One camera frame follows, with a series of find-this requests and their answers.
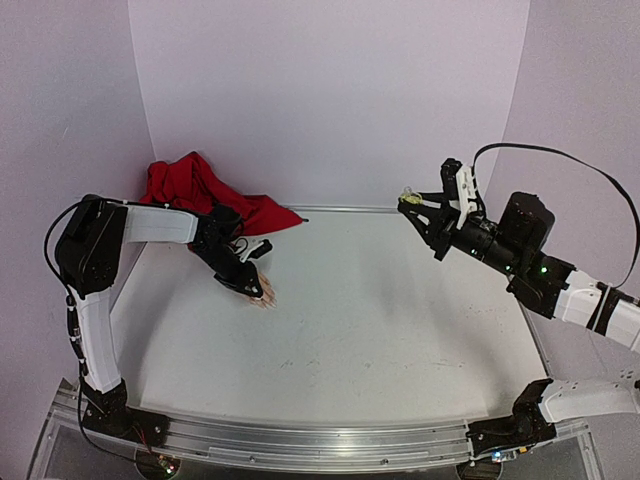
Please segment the yellow nail polish bottle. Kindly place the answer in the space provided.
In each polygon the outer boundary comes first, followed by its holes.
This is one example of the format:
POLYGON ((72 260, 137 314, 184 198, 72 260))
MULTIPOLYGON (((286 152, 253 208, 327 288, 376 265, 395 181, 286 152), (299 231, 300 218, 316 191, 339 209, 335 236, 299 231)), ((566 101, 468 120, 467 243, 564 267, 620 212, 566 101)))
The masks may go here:
POLYGON ((413 191, 409 186, 407 186, 399 195, 398 202, 412 205, 421 205, 423 203, 423 197, 419 192, 413 191))

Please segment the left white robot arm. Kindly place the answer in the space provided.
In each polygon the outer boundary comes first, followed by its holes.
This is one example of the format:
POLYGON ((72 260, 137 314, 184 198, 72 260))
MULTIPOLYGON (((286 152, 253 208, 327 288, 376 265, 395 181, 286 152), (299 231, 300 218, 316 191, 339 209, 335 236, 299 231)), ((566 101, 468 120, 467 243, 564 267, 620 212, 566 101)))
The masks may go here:
POLYGON ((259 299, 265 289, 254 262, 269 253, 272 245, 257 240, 238 246, 244 221, 228 206, 216 206, 203 214, 87 195, 62 216, 68 223, 55 248, 45 249, 44 257, 66 291, 67 332, 79 365, 79 394, 88 402, 79 425, 159 447, 165 442, 169 419, 129 406, 126 382, 116 360, 110 302, 123 246, 185 245, 221 285, 259 299))

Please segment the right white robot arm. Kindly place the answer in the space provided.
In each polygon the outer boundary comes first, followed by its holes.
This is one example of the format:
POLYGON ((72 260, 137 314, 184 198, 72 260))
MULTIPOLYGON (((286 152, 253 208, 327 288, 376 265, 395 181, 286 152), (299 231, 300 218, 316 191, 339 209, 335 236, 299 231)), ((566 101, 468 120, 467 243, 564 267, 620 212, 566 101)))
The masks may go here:
MULTIPOLYGON (((537 196, 513 193, 499 222, 477 214, 465 217, 461 207, 461 200, 443 193, 407 192, 398 200, 399 212, 436 259, 455 248, 505 275, 507 292, 526 310, 639 350, 638 299, 543 252, 555 217, 537 196)), ((546 378, 525 387, 510 415, 475 421, 466 436, 474 457, 498 461, 506 451, 554 439, 557 423, 564 420, 638 411, 636 373, 614 381, 546 378)))

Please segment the mannequin hand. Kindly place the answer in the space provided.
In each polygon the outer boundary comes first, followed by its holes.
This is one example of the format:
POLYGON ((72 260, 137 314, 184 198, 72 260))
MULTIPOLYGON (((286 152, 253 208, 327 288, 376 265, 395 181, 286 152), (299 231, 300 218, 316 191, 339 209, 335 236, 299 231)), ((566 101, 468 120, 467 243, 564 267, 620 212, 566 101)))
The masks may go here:
POLYGON ((263 275, 262 273, 258 274, 258 279, 260 282, 260 286, 262 288, 263 294, 261 297, 247 297, 247 300, 254 306, 259 308, 267 309, 267 308, 275 308, 277 306, 276 295, 271 282, 269 279, 263 275))

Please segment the red cloth garment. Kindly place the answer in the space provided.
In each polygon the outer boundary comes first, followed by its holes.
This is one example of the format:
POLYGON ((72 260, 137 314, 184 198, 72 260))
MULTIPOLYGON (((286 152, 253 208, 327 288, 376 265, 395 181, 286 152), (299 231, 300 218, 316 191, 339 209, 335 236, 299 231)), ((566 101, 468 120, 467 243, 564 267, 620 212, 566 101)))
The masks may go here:
POLYGON ((267 195, 242 195, 220 180, 209 163, 191 152, 174 163, 158 161, 148 168, 146 192, 141 206, 129 210, 126 242, 173 242, 195 245, 201 214, 222 223, 222 243, 245 260, 255 258, 255 247, 236 239, 261 236, 303 223, 294 211, 267 195))

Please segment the aluminium front rail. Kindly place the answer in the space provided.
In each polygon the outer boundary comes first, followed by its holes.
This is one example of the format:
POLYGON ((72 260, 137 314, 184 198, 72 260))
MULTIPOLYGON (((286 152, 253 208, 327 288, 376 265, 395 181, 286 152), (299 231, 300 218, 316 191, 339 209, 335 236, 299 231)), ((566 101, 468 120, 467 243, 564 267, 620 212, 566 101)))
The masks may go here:
POLYGON ((482 451, 469 423, 267 425, 133 409, 115 434, 62 382, 36 444, 31 479, 599 479, 586 422, 516 449, 482 451))

